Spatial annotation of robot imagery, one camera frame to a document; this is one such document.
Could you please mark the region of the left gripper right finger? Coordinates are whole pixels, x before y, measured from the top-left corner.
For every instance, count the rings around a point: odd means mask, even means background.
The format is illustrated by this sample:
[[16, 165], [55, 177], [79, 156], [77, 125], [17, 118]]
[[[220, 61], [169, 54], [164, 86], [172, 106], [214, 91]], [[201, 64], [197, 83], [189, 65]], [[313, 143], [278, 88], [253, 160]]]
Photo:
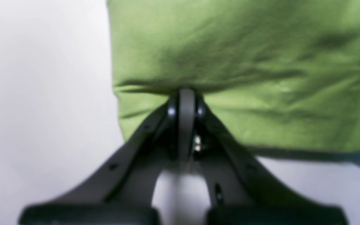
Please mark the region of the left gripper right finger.
[[194, 90], [179, 90], [179, 158], [196, 159], [209, 225], [347, 225], [341, 208], [297, 194], [231, 136]]

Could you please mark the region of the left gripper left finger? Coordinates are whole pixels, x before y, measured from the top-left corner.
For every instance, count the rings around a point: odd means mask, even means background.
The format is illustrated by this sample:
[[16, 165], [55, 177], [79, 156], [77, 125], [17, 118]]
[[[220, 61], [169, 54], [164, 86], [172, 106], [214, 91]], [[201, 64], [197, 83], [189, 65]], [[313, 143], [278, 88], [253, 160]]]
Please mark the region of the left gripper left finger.
[[153, 111], [89, 178], [45, 203], [27, 206], [20, 225], [160, 225], [152, 206], [165, 166], [176, 158], [179, 92]]

